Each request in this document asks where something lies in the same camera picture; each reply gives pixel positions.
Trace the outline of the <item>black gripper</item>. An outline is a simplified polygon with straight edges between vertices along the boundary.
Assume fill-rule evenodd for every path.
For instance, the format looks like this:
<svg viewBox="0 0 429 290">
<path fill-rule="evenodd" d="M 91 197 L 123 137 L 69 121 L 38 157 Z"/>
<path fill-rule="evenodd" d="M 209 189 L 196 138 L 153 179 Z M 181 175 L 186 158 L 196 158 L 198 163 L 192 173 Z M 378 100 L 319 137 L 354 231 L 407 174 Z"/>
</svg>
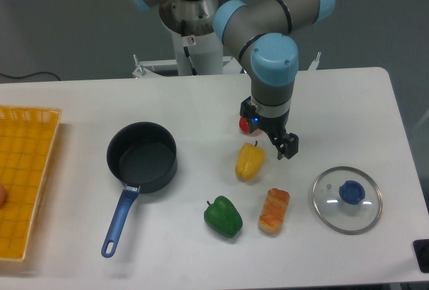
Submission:
<svg viewBox="0 0 429 290">
<path fill-rule="evenodd" d="M 288 133 L 286 124 L 290 113 L 290 100 L 278 106 L 267 106 L 252 96 L 246 98 L 240 106 L 240 117 L 246 119 L 250 131 L 263 131 L 277 150 L 277 159 L 291 159 L 299 149 L 299 137 Z"/>
</svg>

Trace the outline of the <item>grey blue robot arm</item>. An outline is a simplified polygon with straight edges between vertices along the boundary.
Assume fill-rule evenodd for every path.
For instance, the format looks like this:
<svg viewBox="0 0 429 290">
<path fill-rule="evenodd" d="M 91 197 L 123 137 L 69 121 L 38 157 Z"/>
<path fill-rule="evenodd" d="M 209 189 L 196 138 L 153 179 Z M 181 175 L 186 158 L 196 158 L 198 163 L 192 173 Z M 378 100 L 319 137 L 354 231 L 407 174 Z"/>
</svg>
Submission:
<svg viewBox="0 0 429 290">
<path fill-rule="evenodd" d="M 142 11 L 158 7 L 179 75 L 221 73 L 228 50 L 251 79 L 240 107 L 250 131 L 265 132 L 279 158 L 297 154 L 298 136 L 286 131 L 299 66 L 290 35 L 328 17 L 336 0 L 265 0 L 253 7 L 239 0 L 132 1 Z"/>
</svg>

